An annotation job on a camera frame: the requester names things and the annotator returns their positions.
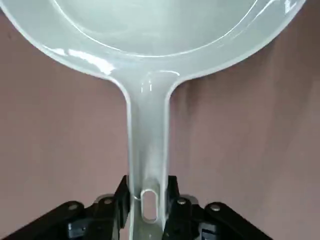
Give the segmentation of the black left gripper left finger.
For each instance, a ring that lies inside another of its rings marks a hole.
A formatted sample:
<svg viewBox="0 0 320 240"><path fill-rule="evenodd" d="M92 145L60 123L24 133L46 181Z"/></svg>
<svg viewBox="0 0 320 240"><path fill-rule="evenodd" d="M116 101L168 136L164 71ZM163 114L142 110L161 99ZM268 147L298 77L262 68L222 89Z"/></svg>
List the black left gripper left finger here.
<svg viewBox="0 0 320 240"><path fill-rule="evenodd" d="M5 236L4 240L118 240L130 213L129 177L114 194L98 197L90 206L67 201Z"/></svg>

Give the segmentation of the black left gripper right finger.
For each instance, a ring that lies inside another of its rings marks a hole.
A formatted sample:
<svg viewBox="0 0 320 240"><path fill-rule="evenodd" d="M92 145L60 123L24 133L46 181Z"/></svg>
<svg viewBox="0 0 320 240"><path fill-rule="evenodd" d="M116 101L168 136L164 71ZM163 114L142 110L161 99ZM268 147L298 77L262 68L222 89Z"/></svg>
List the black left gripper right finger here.
<svg viewBox="0 0 320 240"><path fill-rule="evenodd" d="M271 240L258 227L222 202L204 208L179 191L178 179L168 177L168 215L163 240Z"/></svg>

